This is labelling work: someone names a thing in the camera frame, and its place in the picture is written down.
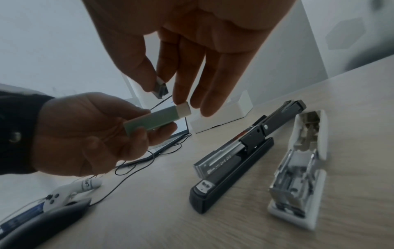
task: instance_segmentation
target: green staple strip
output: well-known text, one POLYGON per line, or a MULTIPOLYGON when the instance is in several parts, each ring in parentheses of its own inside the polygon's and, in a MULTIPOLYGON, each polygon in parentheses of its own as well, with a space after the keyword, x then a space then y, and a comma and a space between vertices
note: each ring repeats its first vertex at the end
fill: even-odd
POLYGON ((123 127, 127 135, 130 136, 138 127, 144 127, 146 130, 153 130, 190 114, 191 110, 189 104, 186 102, 126 121, 123 123, 123 127))

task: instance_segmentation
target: white stapler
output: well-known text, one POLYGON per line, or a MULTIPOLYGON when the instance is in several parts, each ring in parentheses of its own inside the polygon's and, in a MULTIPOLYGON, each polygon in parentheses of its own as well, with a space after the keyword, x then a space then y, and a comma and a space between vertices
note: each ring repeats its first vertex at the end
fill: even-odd
POLYGON ((328 119, 324 110, 297 114, 288 152, 275 172, 268 211, 297 226, 314 230, 326 172, 328 119))

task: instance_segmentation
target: wooden table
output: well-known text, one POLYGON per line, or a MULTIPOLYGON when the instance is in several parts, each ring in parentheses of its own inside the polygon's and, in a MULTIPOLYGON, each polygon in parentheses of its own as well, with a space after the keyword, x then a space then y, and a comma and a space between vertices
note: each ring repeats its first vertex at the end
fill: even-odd
MULTIPOLYGON (((42 248, 394 248, 394 56, 254 107, 242 120, 193 135, 156 158, 42 248), (315 232, 268 214, 268 187, 287 151, 290 121, 274 147, 206 214, 189 204, 193 163, 284 101, 324 109, 330 157, 315 232)), ((103 177, 93 202, 124 176, 103 177)))

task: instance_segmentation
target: white device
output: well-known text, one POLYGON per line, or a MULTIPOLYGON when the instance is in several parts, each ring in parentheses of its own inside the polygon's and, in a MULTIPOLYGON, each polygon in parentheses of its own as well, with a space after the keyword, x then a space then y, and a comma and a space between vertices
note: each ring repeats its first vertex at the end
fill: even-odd
POLYGON ((209 130, 216 126, 241 119, 253 108, 247 91, 231 98, 211 117, 203 117, 200 113, 189 118, 189 123, 195 133, 209 130))
POLYGON ((102 183, 101 179, 93 178, 60 186, 45 198, 43 211, 48 212, 54 208, 63 207, 70 203, 77 194, 96 189, 102 183))
POLYGON ((328 119, 324 110, 297 114, 289 151, 270 186, 268 211, 308 230, 316 227, 326 172, 328 119))

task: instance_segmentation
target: dark jacket sleeve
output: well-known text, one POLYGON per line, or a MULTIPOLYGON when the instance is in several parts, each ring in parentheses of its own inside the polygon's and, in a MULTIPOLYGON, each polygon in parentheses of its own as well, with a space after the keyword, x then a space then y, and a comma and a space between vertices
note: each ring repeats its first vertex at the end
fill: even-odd
POLYGON ((0 91, 0 175, 33 173, 30 150, 40 109, 53 97, 0 91))

